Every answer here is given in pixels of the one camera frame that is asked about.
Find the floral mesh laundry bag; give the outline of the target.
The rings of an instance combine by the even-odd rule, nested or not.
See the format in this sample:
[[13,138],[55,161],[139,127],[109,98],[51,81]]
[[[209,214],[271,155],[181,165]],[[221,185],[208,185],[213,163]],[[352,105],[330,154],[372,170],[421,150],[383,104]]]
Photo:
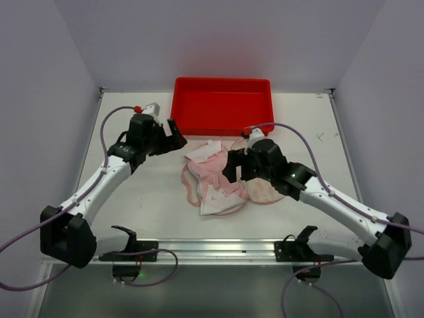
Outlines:
[[[233,143],[233,145],[231,147],[229,147],[229,148],[226,147],[226,146],[225,147],[228,151],[230,151],[230,150],[233,150],[235,148],[235,145],[237,145],[237,144],[238,145],[244,145],[245,143],[241,140],[237,140],[236,142]],[[256,178],[256,179],[245,182],[245,181],[241,180],[240,176],[241,176],[241,173],[238,172],[236,182],[240,183],[243,186],[243,188],[246,190],[246,192],[248,194],[247,201],[251,201],[251,202],[257,203],[257,204],[267,205],[267,204],[275,203],[275,202],[284,198],[283,195],[279,194],[271,186],[270,182],[267,182],[267,181],[262,180],[260,178]],[[187,187],[186,187],[186,184],[184,183],[183,179],[182,179],[182,183],[185,185],[186,192],[187,192]],[[199,207],[198,205],[194,205],[189,201],[187,201],[187,202],[190,203],[193,206]]]

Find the pink bra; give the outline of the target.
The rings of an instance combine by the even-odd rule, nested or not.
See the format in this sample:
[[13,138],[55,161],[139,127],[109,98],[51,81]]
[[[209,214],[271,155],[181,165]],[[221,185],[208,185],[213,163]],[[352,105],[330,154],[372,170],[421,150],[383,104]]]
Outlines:
[[222,193],[224,197],[236,195],[241,200],[247,198],[244,188],[234,182],[231,183],[224,175],[223,170],[227,165],[227,151],[220,150],[209,157],[195,157],[194,151],[185,155],[187,166],[190,172],[198,180],[198,193],[203,199],[206,198],[209,187],[217,193]]

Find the white bra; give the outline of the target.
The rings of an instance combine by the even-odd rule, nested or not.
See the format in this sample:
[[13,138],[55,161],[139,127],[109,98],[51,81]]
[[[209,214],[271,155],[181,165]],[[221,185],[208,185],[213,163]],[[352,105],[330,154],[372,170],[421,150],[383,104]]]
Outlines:
[[[226,150],[228,152],[222,141],[208,140],[205,144],[202,144],[191,152],[194,151],[195,157],[205,156],[207,158],[220,150]],[[236,195],[224,197],[222,193],[217,193],[215,190],[212,190],[211,186],[208,189],[206,198],[202,199],[198,193],[198,180],[190,172],[187,166],[187,161],[186,166],[183,169],[182,179],[187,187],[187,200],[192,204],[198,205],[200,207],[200,215],[202,216],[230,214],[241,208],[248,199],[248,194],[245,200],[241,200]]]

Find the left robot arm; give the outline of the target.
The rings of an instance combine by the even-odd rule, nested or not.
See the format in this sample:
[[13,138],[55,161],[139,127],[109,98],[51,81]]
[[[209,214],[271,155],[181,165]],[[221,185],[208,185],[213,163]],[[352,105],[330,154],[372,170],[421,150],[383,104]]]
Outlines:
[[175,120],[168,119],[170,135],[152,115],[132,116],[127,131],[105,153],[95,174],[59,207],[47,206],[40,214],[40,251],[76,268],[94,256],[117,254],[130,257],[140,252],[136,233],[113,225],[104,235],[95,235],[91,224],[113,192],[149,156],[183,148],[187,140]]

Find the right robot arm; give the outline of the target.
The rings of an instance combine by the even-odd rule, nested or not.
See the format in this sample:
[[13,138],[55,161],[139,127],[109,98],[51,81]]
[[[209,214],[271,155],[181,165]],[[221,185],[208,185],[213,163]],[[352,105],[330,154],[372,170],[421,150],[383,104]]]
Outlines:
[[296,238],[307,253],[328,254],[363,263],[371,273],[392,279],[412,246],[409,220],[401,213],[389,216],[371,209],[318,178],[317,172],[289,162],[280,147],[262,138],[244,149],[231,150],[223,175],[244,181],[260,178],[285,197],[310,205],[352,232],[338,237],[308,226]]

